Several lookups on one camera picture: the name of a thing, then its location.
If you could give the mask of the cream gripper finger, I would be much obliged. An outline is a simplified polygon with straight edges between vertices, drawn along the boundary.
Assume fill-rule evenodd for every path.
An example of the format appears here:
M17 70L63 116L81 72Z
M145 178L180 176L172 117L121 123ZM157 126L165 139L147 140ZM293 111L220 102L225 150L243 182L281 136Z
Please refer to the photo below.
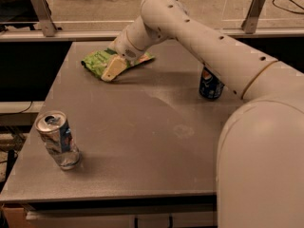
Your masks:
M101 79L105 82L111 82L126 69L127 61L119 55L114 55L109 59Z

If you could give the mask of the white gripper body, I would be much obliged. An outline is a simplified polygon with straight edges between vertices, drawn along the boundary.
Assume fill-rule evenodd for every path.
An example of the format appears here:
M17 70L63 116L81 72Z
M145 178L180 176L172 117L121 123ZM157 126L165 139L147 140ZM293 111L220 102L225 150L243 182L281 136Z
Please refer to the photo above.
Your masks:
M109 45L108 47L113 51L116 51L119 55L124 57L127 61L135 62L141 56L142 52L132 46L127 38L126 32L122 31Z

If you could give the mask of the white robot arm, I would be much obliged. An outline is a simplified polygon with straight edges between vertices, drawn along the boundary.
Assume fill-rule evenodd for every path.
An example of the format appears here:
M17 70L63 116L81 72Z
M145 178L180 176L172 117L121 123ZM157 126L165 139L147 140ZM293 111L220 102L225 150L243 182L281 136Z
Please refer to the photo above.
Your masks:
M135 62L166 39L243 101L218 140L218 228L304 228L304 75L190 18L176 0L142 0L110 47Z

